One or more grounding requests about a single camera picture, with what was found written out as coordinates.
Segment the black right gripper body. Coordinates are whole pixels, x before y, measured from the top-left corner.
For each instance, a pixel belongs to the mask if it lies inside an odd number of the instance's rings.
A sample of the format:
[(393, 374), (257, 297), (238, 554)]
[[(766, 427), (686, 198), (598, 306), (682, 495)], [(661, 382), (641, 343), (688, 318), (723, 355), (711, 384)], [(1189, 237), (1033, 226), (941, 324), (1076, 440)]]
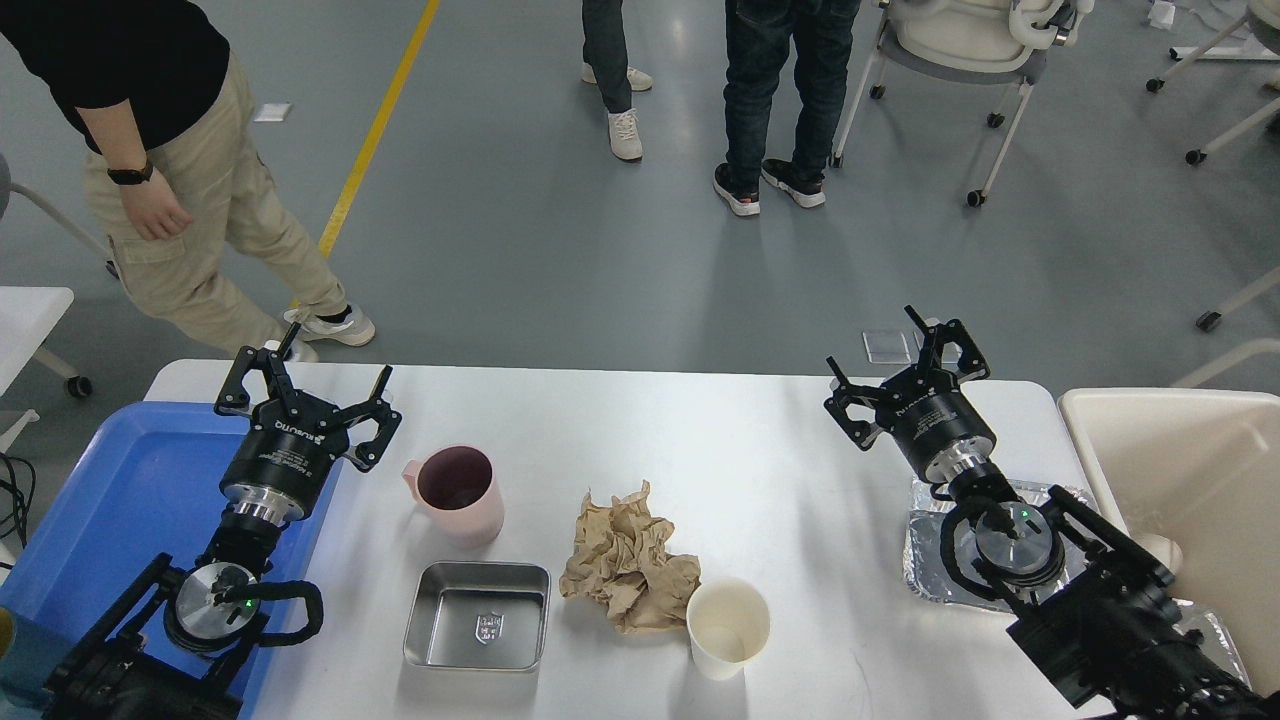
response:
[(946, 486), (989, 462), (996, 437), (959, 389), (888, 389), (887, 432), (920, 480)]

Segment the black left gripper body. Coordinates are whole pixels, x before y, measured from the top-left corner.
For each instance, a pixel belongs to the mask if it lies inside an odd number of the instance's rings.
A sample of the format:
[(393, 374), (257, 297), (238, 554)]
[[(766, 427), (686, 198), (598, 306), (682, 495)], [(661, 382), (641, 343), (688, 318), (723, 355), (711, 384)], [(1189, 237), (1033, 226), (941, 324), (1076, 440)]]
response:
[(250, 430), (219, 489), (232, 503), (265, 503), (271, 521), (310, 518), (337, 459), (349, 448), (338, 406), (301, 395), (289, 410), (270, 398), (250, 416)]

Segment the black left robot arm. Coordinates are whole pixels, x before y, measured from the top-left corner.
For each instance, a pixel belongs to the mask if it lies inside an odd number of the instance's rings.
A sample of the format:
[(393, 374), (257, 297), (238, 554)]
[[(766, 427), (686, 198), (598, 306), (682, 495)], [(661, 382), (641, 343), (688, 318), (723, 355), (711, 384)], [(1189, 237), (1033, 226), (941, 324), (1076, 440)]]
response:
[(323, 628), (321, 591), (268, 582), (293, 521), (310, 518), (334, 464), (375, 468), (402, 416), (385, 398), (390, 366), (348, 407), (294, 387), (285, 368), (300, 323), (276, 345), (244, 346), (212, 405), (247, 434), (219, 488), (218, 529), (191, 569), (160, 553), (44, 683), (46, 719), (234, 719), (230, 687), (257, 647), (287, 647)]

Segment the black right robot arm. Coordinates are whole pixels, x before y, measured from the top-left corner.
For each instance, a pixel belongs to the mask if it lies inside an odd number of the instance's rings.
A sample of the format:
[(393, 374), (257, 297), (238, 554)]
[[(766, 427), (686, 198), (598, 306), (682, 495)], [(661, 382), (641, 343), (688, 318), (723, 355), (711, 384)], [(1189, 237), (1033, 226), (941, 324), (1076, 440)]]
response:
[(824, 406), (861, 450), (891, 436), (931, 496), (950, 503), (937, 530), (950, 580), (1009, 607), (1007, 633), (1074, 707), (1103, 696), (1115, 719), (1275, 719), (1275, 694), (1253, 692), (1204, 653), (1201, 633), (1178, 629), (1166, 562), (1062, 486), (1039, 503), (1014, 489), (961, 389), (989, 374), (977, 343), (957, 319), (908, 315), (923, 336), (915, 363), (860, 386), (829, 359)]

